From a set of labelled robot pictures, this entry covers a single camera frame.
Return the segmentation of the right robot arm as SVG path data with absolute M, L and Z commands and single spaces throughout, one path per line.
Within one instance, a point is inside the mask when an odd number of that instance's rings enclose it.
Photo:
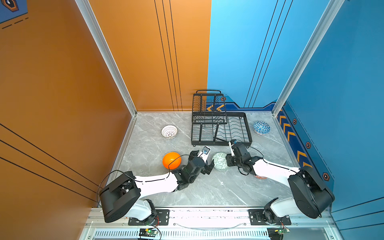
M 231 140 L 229 147 L 231 153 L 226 156 L 229 167 L 236 166 L 245 176 L 274 180 L 292 192 L 292 197 L 275 198 L 264 206 L 262 216 L 266 223 L 274 225 L 286 216 L 300 213 L 316 219 L 334 202 L 333 192 L 313 168 L 288 167 L 267 161 L 264 157 L 252 157 L 247 147 L 236 140 Z

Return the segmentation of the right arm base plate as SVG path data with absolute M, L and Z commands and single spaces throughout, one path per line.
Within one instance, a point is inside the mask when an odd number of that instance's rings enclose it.
M 248 210 L 249 219 L 252 226 L 258 225 L 285 225 L 290 226 L 292 224 L 289 216 L 278 218 L 270 210 L 264 209 L 250 209 Z

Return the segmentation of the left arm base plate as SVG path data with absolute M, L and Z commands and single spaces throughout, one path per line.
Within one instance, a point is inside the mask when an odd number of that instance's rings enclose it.
M 129 218 L 129 226 L 168 226 L 170 220 L 170 210 L 159 209 L 155 217 L 147 221 L 139 221 L 135 218 Z

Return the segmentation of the white lattice bowl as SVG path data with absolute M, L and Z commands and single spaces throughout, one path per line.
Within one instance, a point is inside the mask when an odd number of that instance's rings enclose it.
M 174 125 L 167 125 L 163 127 L 161 130 L 162 136 L 166 139 L 172 139 L 177 135 L 177 133 L 178 133 L 178 129 Z

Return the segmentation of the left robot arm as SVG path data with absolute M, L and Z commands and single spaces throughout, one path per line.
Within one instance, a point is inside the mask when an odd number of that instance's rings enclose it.
M 207 146 L 200 151 L 192 151 L 187 165 L 164 175 L 141 177 L 131 171 L 122 172 L 99 192 L 105 222 L 135 218 L 146 224 L 153 223 L 158 213 L 147 197 L 181 191 L 192 184 L 199 174 L 210 174 L 214 167 L 214 162 L 207 164 L 210 152 Z

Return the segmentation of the orange bowl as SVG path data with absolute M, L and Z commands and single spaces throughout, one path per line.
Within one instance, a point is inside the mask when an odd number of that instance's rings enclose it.
M 170 152 L 163 157 L 163 166 L 167 170 L 177 169 L 182 162 L 181 155 L 176 152 Z

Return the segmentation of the green patterned bowl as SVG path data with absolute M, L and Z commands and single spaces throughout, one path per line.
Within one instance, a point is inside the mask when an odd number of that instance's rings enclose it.
M 226 160 L 226 153 L 216 153 L 213 156 L 214 168 L 218 171 L 225 171 L 229 168 Z

